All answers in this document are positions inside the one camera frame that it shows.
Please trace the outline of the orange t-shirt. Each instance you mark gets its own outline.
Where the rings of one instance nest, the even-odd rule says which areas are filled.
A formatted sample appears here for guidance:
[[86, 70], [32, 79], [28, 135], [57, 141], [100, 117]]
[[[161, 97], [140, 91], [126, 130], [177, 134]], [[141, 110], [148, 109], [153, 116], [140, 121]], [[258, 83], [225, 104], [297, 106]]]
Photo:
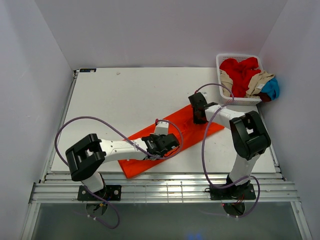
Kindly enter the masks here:
[[[195, 124], [193, 122], [191, 105], [179, 109], [164, 119], [176, 125], [170, 125], [168, 132], [173, 133], [182, 143], [181, 151], [187, 150], [203, 140], [207, 124]], [[166, 162], [166, 160], [130, 159], [118, 161], [125, 177], [128, 179], [136, 177], [154, 166], [161, 165], [163, 162]]]

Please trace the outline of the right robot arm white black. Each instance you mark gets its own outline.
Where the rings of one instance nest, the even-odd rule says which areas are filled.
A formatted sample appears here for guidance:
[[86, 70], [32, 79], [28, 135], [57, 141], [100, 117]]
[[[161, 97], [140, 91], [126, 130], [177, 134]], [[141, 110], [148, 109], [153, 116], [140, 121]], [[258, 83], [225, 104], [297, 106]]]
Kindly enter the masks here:
[[[230, 110], [225, 105], [221, 106], [215, 102], [208, 103], [200, 92], [192, 94], [188, 99], [192, 108], [193, 123], [206, 124], [201, 144], [201, 160], [205, 177], [209, 182], [210, 194], [237, 199], [247, 191], [252, 191], [252, 170], [260, 156], [271, 145], [270, 136], [258, 112], [245, 113]], [[210, 181], [205, 165], [205, 142], [212, 122], [231, 131], [236, 151], [233, 168], [224, 185], [216, 185]]]

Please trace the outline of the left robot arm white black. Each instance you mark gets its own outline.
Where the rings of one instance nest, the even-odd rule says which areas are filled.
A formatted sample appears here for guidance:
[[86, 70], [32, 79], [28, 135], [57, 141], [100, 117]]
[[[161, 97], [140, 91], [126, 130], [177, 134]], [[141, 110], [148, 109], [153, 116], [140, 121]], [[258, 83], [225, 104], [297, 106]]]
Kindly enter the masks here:
[[71, 179], [81, 182], [95, 200], [100, 200], [106, 195], [103, 177], [98, 172], [102, 164], [120, 160], [154, 161], [179, 146], [179, 140], [172, 133], [150, 134], [132, 143], [99, 139], [92, 133], [67, 149], [65, 156]]

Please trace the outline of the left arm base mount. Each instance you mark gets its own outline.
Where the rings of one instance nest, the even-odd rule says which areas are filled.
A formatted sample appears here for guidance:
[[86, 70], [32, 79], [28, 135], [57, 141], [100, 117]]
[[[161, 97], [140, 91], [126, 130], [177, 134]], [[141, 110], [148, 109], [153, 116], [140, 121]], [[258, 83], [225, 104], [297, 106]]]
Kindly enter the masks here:
[[[122, 194], [121, 185], [106, 185], [103, 189], [94, 193], [108, 201], [120, 201]], [[77, 194], [78, 201], [98, 201], [99, 199], [88, 192], [84, 185], [81, 185]]]

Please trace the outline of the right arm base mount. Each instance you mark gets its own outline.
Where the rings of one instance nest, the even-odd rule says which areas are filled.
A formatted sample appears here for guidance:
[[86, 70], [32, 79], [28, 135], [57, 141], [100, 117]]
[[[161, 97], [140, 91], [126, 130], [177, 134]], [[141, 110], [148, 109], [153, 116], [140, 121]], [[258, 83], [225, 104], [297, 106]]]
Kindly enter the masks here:
[[210, 194], [211, 200], [255, 200], [256, 193], [254, 186], [248, 185], [231, 186], [229, 188], [218, 189], [207, 187], [205, 193]]

